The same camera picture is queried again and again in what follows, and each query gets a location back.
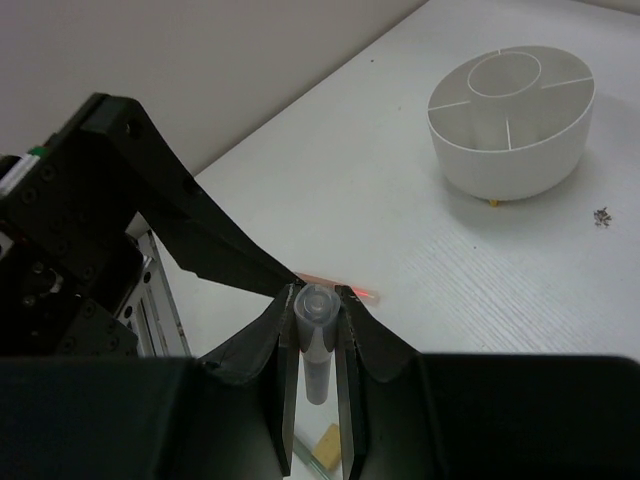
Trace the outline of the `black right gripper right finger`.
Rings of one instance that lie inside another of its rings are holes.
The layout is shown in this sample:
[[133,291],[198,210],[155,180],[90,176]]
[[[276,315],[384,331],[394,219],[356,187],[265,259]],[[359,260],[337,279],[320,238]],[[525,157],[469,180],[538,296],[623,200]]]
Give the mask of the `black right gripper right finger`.
[[336,373],[347,478],[423,478],[425,410],[417,351],[336,288]]

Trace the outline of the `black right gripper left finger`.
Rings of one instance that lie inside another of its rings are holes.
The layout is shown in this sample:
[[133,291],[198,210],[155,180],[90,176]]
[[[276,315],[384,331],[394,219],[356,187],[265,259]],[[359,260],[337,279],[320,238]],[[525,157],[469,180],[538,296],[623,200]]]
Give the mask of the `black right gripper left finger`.
[[138,101],[125,100],[125,123],[133,203],[181,269],[269,297],[300,281],[198,184]]

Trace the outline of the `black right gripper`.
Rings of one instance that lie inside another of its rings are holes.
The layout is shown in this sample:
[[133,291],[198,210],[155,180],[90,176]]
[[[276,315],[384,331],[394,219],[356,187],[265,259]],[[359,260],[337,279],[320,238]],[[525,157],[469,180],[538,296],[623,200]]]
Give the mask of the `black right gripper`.
[[44,144],[1,157],[1,355],[134,356],[118,316],[150,260],[134,212],[82,129],[94,94]]

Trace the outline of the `translucent green pen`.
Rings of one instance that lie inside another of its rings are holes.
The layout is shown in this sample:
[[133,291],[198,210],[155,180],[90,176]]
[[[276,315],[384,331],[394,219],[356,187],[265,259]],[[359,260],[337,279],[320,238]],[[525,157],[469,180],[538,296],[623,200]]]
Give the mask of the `translucent green pen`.
[[304,286],[294,301],[306,397],[313,405],[324,404],[328,397],[340,308],[341,300],[337,293],[319,284]]

